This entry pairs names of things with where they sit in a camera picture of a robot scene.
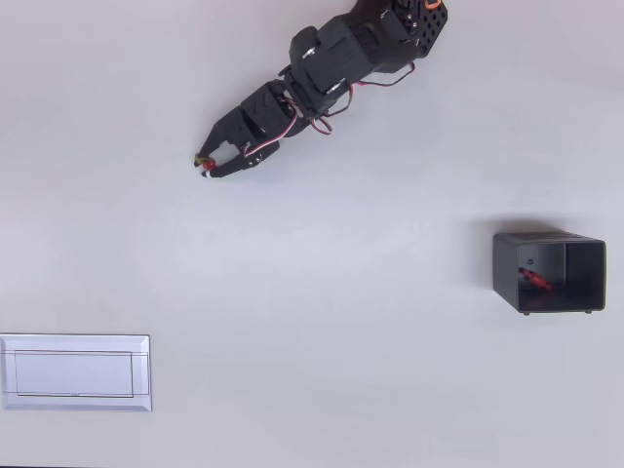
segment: white table surface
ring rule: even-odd
[[[0,464],[624,464],[624,3],[448,0],[331,137],[192,156],[352,0],[0,0],[0,332],[149,333],[154,411],[0,412]],[[605,312],[524,317],[491,235],[609,247]]]

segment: robotic arm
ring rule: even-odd
[[[254,168],[280,148],[281,138],[308,126],[330,135],[326,119],[349,107],[354,85],[393,86],[403,80],[415,70],[416,59],[427,57],[448,17],[442,0],[358,0],[350,13],[321,29],[306,27],[292,39],[291,64],[279,74],[283,79],[264,84],[220,119],[195,166],[203,166],[203,176],[225,177]],[[411,71],[392,85],[361,81],[407,65]],[[346,93],[349,104],[330,113]],[[211,154],[224,142],[240,152],[218,166]]]

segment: black wire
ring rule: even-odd
[[[340,109],[340,110],[336,110],[335,112],[332,112],[331,114],[329,114],[328,112],[326,112],[325,114],[323,114],[325,117],[333,117],[334,115],[338,115],[341,114],[342,112],[344,112],[345,110],[348,110],[349,107],[351,106],[351,102],[353,102],[353,95],[355,94],[355,89],[353,88],[353,85],[349,85],[349,102],[347,103],[346,107]]]
[[[399,83],[401,83],[403,80],[405,80],[407,77],[409,77],[414,71],[416,71],[416,65],[414,62],[409,64],[409,67],[411,68],[411,70],[406,73],[405,75],[403,75],[401,78],[399,78],[397,81],[395,81],[394,83],[390,83],[388,85],[384,84],[384,83],[373,83],[371,81],[360,81],[358,82],[360,85],[368,85],[368,86],[381,86],[383,88],[390,88],[391,86],[394,85],[398,85]]]

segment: orange component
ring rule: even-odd
[[[540,288],[541,290],[552,291],[555,287],[550,284],[543,276],[538,275],[532,271],[526,270],[524,268],[520,268],[520,273],[536,288]]]
[[[442,5],[442,0],[438,0],[436,3],[429,3],[429,0],[425,0],[425,8],[429,11],[435,10]]]

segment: white tray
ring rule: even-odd
[[[149,336],[0,334],[5,410],[151,411]]]

